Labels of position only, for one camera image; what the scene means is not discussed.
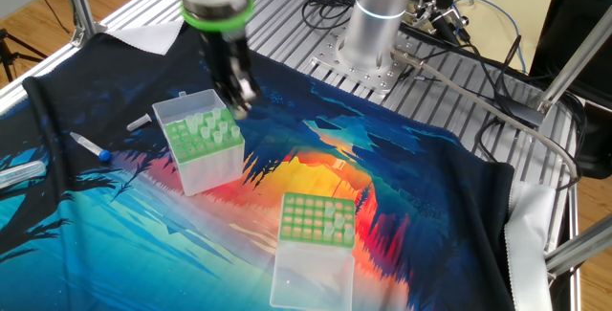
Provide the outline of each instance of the white cloth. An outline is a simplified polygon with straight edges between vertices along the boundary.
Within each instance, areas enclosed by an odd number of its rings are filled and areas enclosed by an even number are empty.
[[[514,182],[506,247],[516,311],[552,311],[544,247],[555,190]]]
[[[107,32],[122,42],[145,52],[165,55],[179,35],[183,19],[138,28]]]

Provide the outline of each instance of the wooden floor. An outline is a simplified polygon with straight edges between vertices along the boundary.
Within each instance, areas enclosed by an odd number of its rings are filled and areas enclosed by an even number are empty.
[[[128,0],[89,0],[96,20],[107,16]],[[72,14],[67,0],[49,0],[64,25],[72,31]],[[44,54],[51,54],[68,43],[70,36],[63,32],[42,0],[0,21],[0,28],[33,45]],[[9,42],[13,52],[27,51]],[[17,60],[18,75],[34,66],[34,63]],[[7,78],[0,71],[0,87]],[[585,179],[579,183],[579,227],[587,227],[612,212],[612,179],[597,181]],[[594,257],[582,268],[582,310],[602,311],[612,309],[612,250]]]

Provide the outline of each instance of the blue cap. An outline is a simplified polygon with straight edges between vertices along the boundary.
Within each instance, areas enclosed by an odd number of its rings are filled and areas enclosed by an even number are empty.
[[[108,162],[109,160],[111,160],[111,152],[107,151],[106,149],[103,149],[99,155],[98,155],[98,159],[101,162]]]

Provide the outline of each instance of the robotic arm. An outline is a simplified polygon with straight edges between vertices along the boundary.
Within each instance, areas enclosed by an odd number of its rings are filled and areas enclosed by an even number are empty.
[[[260,90],[251,74],[245,28],[253,0],[182,0],[185,21],[200,32],[217,91],[234,117],[245,117]]]

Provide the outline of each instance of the clear plastic box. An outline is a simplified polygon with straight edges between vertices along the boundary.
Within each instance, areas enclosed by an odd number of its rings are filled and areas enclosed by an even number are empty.
[[[352,200],[286,193],[281,206],[270,305],[351,310],[354,247]]]
[[[234,128],[237,125],[231,113],[213,90],[188,96],[182,93],[177,99],[153,104],[153,110],[176,162],[185,195],[191,196],[242,176],[244,138]],[[197,130],[191,130],[193,125],[188,125],[189,119],[196,121]],[[213,125],[208,123],[210,119],[214,119]],[[220,142],[215,141],[218,132]]]

